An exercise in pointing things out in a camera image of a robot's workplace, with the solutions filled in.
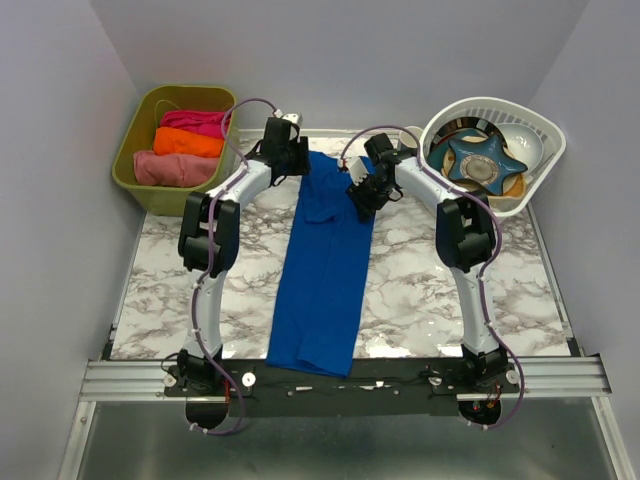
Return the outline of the blue t shirt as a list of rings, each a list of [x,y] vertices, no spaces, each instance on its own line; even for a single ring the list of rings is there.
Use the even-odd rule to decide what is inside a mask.
[[[360,222],[348,174],[313,152],[300,184],[273,314],[271,367],[346,377],[360,327],[373,223]]]

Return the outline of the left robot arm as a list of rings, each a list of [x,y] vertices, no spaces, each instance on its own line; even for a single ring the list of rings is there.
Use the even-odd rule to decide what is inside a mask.
[[[221,300],[227,273],[240,247],[241,214],[263,191],[292,176],[310,173],[308,138],[300,134],[302,116],[267,119],[261,140],[238,170],[219,186],[187,197],[178,253],[191,273],[190,331],[165,377],[168,389],[217,393],[228,379],[223,371]]]

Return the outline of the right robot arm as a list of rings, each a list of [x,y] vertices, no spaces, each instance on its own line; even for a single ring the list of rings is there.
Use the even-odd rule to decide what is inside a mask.
[[[481,192],[463,191],[428,168],[419,153],[396,149],[381,132],[364,144],[373,167],[344,148],[337,160],[351,178],[347,195],[364,222],[391,200],[409,192],[435,212],[435,245],[456,282],[464,334],[459,367],[462,384],[480,392],[509,368],[508,348],[494,328],[489,267],[502,246],[502,230]]]

